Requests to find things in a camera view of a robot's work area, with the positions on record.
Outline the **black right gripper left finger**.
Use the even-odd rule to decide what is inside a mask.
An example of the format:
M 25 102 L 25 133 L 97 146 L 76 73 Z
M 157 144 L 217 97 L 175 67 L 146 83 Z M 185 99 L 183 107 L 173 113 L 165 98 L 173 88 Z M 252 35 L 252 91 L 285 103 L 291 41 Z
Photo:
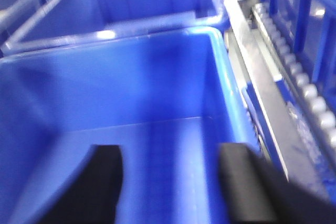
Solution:
M 114 223 L 123 183 L 117 145 L 94 145 L 81 173 L 39 223 Z

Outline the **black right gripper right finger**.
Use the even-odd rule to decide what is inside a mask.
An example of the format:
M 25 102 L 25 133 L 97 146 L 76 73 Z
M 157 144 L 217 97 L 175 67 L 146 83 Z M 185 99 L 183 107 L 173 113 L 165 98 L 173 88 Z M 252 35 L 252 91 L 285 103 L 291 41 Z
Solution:
M 218 178 L 231 223 L 335 223 L 335 205 L 288 182 L 243 143 L 219 146 Z

